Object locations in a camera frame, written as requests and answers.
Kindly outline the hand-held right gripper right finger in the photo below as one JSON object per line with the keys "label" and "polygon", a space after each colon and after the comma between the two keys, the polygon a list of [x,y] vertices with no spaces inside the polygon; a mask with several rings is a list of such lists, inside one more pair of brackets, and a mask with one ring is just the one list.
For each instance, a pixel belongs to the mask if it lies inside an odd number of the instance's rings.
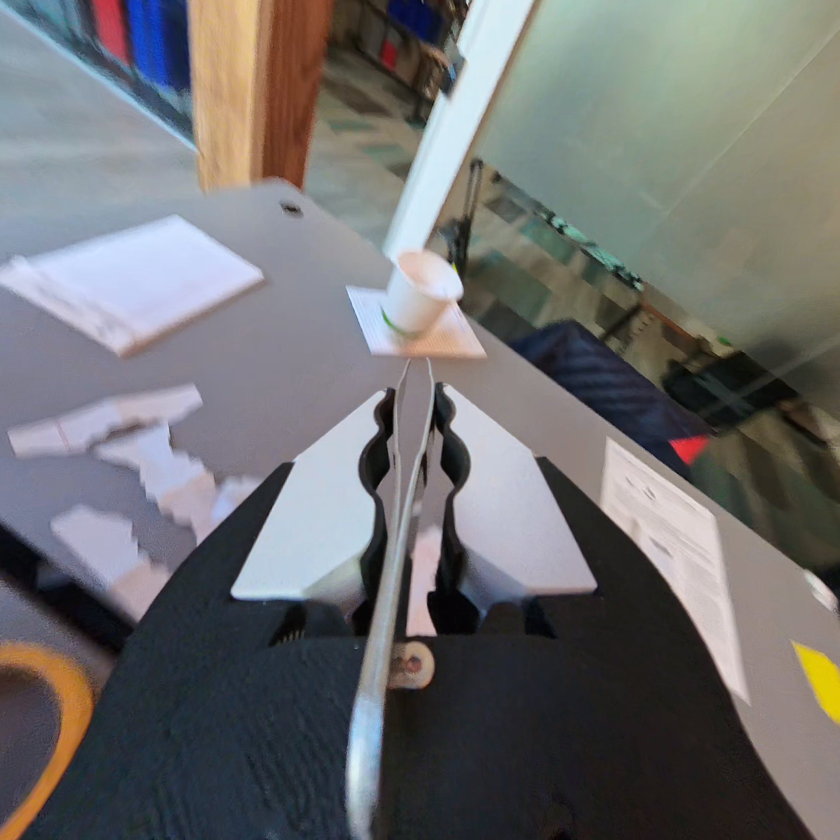
{"label": "hand-held right gripper right finger", "polygon": [[477,609],[590,595],[596,580],[531,449],[452,385],[435,386],[444,503],[436,593]]}

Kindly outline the lined notepad brown backing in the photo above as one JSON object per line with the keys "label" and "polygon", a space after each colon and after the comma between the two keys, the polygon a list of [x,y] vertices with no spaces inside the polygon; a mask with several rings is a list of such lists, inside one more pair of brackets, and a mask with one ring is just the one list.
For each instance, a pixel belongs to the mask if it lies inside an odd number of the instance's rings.
{"label": "lined notepad brown backing", "polygon": [[447,308],[430,330],[408,335],[394,329],[386,320],[382,308],[383,290],[353,286],[347,286],[345,290],[373,356],[445,360],[487,357],[470,322],[457,306]]}

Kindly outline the black folding hand cart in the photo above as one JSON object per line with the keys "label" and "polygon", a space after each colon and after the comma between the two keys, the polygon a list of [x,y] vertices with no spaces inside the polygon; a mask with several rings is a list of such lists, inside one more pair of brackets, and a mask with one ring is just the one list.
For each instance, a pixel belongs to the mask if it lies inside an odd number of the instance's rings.
{"label": "black folding hand cart", "polygon": [[445,237],[448,260],[459,277],[465,277],[469,261],[469,242],[479,204],[483,181],[484,162],[476,157],[469,163],[469,174],[465,193],[465,205],[461,216],[452,221]]}

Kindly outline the dark puffer jacket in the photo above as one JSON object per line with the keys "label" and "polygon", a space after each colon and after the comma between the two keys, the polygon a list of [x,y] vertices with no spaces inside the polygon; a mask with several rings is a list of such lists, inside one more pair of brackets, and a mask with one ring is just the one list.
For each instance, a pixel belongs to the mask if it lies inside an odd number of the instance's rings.
{"label": "dark puffer jacket", "polygon": [[685,480],[711,428],[574,320],[552,322],[510,348]]}

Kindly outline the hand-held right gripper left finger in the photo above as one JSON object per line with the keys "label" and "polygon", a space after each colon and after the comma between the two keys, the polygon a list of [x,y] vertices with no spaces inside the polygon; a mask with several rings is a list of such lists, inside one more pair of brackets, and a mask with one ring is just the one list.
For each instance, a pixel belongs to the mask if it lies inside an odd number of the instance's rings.
{"label": "hand-held right gripper left finger", "polygon": [[391,467],[394,390],[375,392],[293,462],[233,584],[238,602],[330,604],[354,613],[386,543],[377,493]]}

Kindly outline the lined notepad printed label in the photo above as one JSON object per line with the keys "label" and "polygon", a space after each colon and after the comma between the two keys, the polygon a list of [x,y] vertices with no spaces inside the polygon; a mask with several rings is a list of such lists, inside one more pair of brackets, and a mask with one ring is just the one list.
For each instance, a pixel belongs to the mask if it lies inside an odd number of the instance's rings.
{"label": "lined notepad printed label", "polygon": [[119,357],[265,283],[263,271],[176,215],[2,265],[6,291]]}

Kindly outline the scattered lined paper scraps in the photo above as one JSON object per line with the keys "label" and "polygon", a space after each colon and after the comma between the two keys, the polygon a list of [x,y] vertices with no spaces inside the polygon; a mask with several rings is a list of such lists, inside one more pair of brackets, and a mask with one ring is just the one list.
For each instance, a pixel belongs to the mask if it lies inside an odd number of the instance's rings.
{"label": "scattered lined paper scraps", "polygon": [[[172,444],[171,422],[203,405],[194,385],[101,400],[74,412],[12,427],[8,442],[20,459],[92,452],[134,471],[144,495],[174,524],[204,542],[259,487],[249,476],[217,482],[201,459]],[[126,517],[76,504],[54,517],[54,536],[114,605],[135,622],[150,609],[173,573],[141,548]],[[363,602],[373,606],[375,588]]]}

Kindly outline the white door frame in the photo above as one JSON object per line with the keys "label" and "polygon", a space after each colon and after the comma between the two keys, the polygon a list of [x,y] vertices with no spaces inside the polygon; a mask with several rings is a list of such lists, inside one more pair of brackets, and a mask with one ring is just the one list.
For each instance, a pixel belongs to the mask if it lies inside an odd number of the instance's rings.
{"label": "white door frame", "polygon": [[382,252],[392,263],[427,244],[534,5],[471,2],[445,53],[455,77],[437,95],[385,237]]}

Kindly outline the white green paper cup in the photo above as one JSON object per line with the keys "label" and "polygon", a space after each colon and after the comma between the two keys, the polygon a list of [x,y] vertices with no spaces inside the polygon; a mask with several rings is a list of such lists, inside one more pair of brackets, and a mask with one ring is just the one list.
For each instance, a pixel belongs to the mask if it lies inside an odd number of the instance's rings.
{"label": "white green paper cup", "polygon": [[426,249],[401,251],[381,303],[388,327],[408,339],[424,336],[458,303],[464,286],[447,260]]}

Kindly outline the long metal tweezers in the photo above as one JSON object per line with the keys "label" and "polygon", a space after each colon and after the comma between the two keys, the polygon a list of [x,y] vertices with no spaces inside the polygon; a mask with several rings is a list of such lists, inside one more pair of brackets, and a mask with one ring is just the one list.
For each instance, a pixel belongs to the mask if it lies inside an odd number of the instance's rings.
{"label": "long metal tweezers", "polygon": [[414,448],[403,443],[401,420],[408,387],[408,360],[395,392],[393,414],[393,466],[395,493],[392,520],[380,582],[374,599],[370,632],[364,651],[360,679],[353,701],[345,766],[345,811],[352,838],[374,838],[381,792],[382,758],[385,741],[385,712],[389,690],[420,687],[427,654],[406,643],[400,635],[401,618],[407,605],[404,583],[417,524],[427,487],[429,453],[434,445],[435,380],[432,362],[423,364],[426,401],[422,436]]}

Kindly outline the grey desk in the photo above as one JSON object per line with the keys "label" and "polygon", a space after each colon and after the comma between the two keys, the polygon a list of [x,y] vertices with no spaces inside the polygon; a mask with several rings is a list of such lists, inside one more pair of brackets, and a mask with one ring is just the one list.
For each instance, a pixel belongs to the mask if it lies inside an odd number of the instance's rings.
{"label": "grey desk", "polygon": [[[289,217],[290,202],[302,217]],[[132,392],[193,383],[204,400],[176,432],[206,466],[267,476],[376,390],[404,360],[374,357],[346,285],[380,287],[390,263],[282,181],[185,200],[110,206],[78,216],[2,222],[2,260],[37,256],[178,215],[248,262],[266,282],[125,359],[2,290],[2,517],[56,564],[72,559],[49,536],[61,502],[113,503],[137,526],[148,507],[114,467],[80,458],[18,459],[7,429]],[[734,704],[759,756],[817,838],[838,838],[838,726],[816,703],[791,641],[838,663],[838,619],[803,571],[673,470],[562,391],[488,331],[485,360],[434,362],[463,393],[595,503],[613,438],[712,512],[725,555],[751,705]]]}

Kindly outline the yellow sticky strip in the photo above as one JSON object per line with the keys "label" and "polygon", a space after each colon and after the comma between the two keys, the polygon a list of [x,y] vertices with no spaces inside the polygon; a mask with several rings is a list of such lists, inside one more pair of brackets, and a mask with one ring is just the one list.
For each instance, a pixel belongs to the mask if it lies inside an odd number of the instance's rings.
{"label": "yellow sticky strip", "polygon": [[823,652],[791,641],[818,706],[839,725],[839,667]]}

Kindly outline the yellow masking tape roll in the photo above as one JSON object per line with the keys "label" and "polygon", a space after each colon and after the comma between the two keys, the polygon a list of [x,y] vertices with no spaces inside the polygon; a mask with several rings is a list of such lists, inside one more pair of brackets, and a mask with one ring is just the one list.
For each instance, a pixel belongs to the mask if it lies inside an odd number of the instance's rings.
{"label": "yellow masking tape roll", "polygon": [[57,735],[49,759],[26,797],[2,824],[2,839],[18,839],[67,771],[90,725],[96,695],[83,666],[51,647],[29,642],[2,642],[1,666],[2,671],[21,671],[45,683],[58,712]]}

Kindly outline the wooden post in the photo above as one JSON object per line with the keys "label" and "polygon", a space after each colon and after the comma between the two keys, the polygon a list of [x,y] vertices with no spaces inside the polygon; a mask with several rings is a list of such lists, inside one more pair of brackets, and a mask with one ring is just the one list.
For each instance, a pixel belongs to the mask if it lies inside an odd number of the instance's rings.
{"label": "wooden post", "polygon": [[189,1],[196,170],[204,192],[302,187],[332,1]]}

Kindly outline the printed instruction sheet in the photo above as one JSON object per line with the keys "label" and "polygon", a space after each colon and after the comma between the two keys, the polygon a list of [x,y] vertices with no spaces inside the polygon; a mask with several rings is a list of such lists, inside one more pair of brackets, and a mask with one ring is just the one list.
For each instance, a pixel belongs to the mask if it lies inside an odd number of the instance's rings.
{"label": "printed instruction sheet", "polygon": [[605,442],[601,508],[665,578],[730,692],[751,705],[714,515],[612,438]]}

